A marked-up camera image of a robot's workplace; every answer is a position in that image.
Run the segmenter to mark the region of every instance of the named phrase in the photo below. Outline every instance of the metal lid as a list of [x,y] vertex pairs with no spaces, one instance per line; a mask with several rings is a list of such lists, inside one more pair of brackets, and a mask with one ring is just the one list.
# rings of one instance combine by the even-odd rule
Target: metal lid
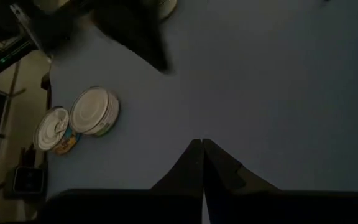
[[109,104],[107,90],[99,86],[84,91],[71,108],[71,127],[79,132],[94,128],[103,118]]
[[34,146],[44,151],[55,147],[65,134],[69,119],[68,111],[65,108],[50,109],[34,133]]
[[158,3],[158,13],[160,19],[166,19],[176,8],[178,0],[160,0]]

